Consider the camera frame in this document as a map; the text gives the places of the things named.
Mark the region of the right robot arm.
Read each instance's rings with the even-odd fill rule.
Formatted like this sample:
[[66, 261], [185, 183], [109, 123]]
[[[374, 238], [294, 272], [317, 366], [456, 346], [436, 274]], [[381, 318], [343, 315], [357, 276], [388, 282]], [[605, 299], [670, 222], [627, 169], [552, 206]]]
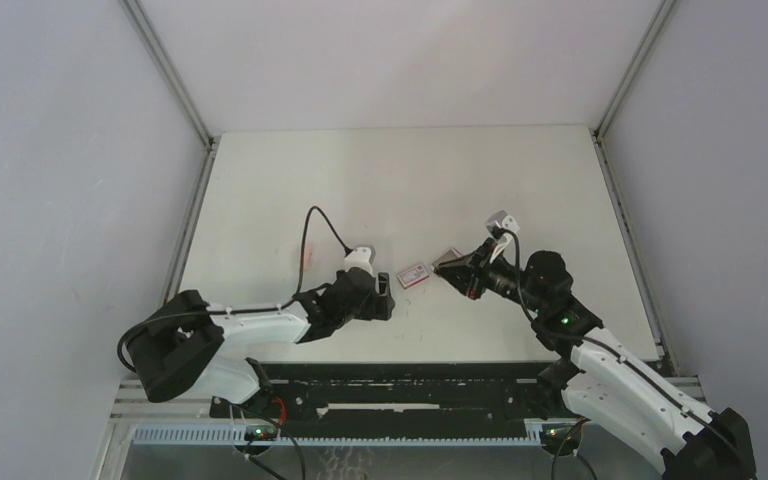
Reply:
[[491, 291], [522, 308], [539, 342], [558, 354], [538, 378], [539, 406], [568, 411], [609, 432], [664, 479], [754, 479], [747, 421], [715, 411], [632, 354], [572, 293], [562, 256], [539, 250], [508, 261], [503, 241], [443, 261], [434, 273], [471, 300]]

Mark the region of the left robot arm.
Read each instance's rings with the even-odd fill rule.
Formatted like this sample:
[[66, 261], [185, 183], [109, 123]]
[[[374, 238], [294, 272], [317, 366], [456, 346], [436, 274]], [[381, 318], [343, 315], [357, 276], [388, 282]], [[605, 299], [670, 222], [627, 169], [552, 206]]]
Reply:
[[389, 275], [358, 267], [339, 270], [334, 282], [275, 307], [214, 310], [198, 291], [186, 290], [128, 329], [116, 352], [153, 403], [202, 393], [258, 417], [273, 401], [268, 377], [256, 360], [230, 352], [321, 340], [352, 320], [387, 321], [394, 307]]

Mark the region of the staple box tray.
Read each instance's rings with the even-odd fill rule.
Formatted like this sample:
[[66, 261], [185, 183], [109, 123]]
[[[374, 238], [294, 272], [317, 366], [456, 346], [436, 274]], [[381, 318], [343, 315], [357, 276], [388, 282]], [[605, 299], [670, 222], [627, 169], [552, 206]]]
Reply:
[[456, 259], [460, 258], [461, 256], [462, 256], [462, 253], [459, 252], [457, 249], [449, 248], [443, 254], [441, 254], [440, 256], [438, 256], [437, 258], [435, 258], [431, 262], [431, 267], [433, 269], [436, 269], [440, 264], [448, 262], [448, 261], [456, 260]]

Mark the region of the pink stapler top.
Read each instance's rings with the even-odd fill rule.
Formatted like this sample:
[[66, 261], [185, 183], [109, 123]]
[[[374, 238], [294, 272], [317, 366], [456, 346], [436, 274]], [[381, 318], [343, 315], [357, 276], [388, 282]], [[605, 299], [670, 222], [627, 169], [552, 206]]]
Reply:
[[302, 252], [302, 270], [308, 270], [314, 263], [314, 248], [312, 246], [306, 246]]

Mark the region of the red white staple box sleeve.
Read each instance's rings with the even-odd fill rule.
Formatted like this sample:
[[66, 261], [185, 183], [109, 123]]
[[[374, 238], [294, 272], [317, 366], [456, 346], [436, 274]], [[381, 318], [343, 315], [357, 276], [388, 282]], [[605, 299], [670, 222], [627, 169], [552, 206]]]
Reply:
[[429, 277], [429, 270], [422, 263], [416, 263], [397, 274], [397, 280], [405, 290], [424, 282]]

